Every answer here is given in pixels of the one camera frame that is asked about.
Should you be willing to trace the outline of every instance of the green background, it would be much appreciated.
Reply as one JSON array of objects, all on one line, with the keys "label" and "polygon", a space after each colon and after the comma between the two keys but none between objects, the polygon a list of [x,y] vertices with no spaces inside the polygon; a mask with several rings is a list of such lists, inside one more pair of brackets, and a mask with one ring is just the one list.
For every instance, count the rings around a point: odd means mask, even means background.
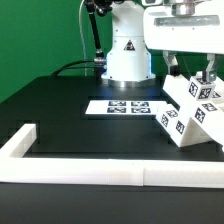
[{"label": "green background", "polygon": [[[83,59],[78,12],[81,0],[2,0],[0,7],[0,102],[39,76],[48,76],[57,68]],[[97,17],[101,45],[111,48],[111,15]],[[87,58],[93,58],[94,42],[88,14],[83,10],[83,29]],[[152,51],[152,70],[166,74],[160,51]],[[206,67],[206,56],[185,54],[191,71]],[[183,73],[187,73],[183,58]],[[83,70],[72,75],[83,75]]]}]

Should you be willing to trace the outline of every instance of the black tabletop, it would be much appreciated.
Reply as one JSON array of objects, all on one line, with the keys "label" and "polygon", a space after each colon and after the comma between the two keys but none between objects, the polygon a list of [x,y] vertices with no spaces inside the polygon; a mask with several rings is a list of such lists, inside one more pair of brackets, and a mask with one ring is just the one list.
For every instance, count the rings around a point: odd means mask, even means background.
[{"label": "black tabletop", "polygon": [[[90,100],[171,99],[163,80],[116,88],[93,77],[41,77],[0,104],[0,144],[24,123],[38,139],[25,157],[223,161],[215,142],[179,149],[155,116],[86,115]],[[216,189],[0,184],[5,223],[221,223]]]}]

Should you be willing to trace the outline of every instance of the white foam border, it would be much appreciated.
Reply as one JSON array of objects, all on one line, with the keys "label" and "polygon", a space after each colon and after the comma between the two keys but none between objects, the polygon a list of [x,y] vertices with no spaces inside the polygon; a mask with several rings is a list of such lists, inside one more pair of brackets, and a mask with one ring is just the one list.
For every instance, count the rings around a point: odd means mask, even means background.
[{"label": "white foam border", "polygon": [[1,148],[1,182],[224,188],[222,162],[22,158],[35,139],[26,124]]}]

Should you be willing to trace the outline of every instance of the warning label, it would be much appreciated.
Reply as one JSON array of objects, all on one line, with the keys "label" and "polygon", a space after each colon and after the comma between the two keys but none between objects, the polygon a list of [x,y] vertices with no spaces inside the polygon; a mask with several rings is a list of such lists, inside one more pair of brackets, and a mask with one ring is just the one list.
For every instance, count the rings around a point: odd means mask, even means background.
[{"label": "warning label", "polygon": [[127,45],[124,48],[125,51],[135,51],[135,47],[131,40],[128,41]]}]

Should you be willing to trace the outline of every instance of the metal bracket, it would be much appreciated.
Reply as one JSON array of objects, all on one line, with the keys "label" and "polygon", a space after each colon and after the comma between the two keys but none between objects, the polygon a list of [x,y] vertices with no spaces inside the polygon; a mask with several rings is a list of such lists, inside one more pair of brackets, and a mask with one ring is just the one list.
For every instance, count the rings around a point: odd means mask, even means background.
[{"label": "metal bracket", "polygon": [[163,58],[168,66],[168,74],[173,76],[180,75],[180,66],[176,59],[176,52],[163,51]]},{"label": "metal bracket", "polygon": [[202,79],[204,81],[213,82],[217,77],[217,69],[220,66],[221,60],[223,57],[216,54],[208,54],[207,60],[209,64],[205,71],[203,71]]}]

